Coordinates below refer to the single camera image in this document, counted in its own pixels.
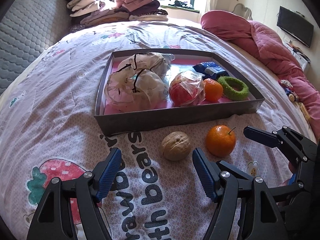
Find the walnut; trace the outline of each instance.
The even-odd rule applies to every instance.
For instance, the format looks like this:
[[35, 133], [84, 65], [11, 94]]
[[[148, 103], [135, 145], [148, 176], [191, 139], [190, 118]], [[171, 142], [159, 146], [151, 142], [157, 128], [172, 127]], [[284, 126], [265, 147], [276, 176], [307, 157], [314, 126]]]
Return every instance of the walnut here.
[[191, 152], [191, 140], [183, 132], [172, 132], [163, 139], [159, 149], [165, 159], [180, 161]]

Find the orange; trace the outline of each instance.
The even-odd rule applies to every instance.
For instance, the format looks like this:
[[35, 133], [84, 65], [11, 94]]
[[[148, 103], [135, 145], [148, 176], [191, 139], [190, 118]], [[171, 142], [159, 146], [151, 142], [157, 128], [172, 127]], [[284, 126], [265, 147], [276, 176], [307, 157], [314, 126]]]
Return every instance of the orange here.
[[207, 78], [204, 80], [205, 99], [211, 102], [218, 101], [223, 94], [223, 87], [217, 81]]
[[217, 125], [210, 129], [205, 144], [211, 154], [226, 157], [233, 151], [236, 146], [236, 136], [232, 130], [225, 125]]

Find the pink comforter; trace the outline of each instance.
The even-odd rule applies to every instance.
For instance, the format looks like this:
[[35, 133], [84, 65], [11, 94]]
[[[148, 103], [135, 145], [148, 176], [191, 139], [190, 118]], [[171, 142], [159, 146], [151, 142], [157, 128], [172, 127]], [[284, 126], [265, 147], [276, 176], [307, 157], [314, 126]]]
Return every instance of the pink comforter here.
[[274, 30], [262, 23], [217, 10], [205, 13], [201, 17], [201, 26], [247, 51], [280, 79], [289, 80], [311, 116], [310, 125], [316, 138], [320, 138], [320, 94]]

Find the television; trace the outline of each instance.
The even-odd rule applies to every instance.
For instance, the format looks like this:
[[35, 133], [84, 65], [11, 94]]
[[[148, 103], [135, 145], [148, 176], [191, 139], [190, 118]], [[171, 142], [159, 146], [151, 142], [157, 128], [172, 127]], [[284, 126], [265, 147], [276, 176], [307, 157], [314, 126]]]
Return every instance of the television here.
[[277, 26], [310, 48], [313, 25], [300, 14], [280, 6]]

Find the gray quilted mattress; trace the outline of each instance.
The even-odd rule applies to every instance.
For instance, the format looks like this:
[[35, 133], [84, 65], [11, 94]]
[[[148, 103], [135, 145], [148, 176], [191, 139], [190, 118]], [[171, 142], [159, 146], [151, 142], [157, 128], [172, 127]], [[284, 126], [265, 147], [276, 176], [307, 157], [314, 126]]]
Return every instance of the gray quilted mattress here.
[[70, 25], [65, 0], [15, 0], [0, 22], [0, 95]]

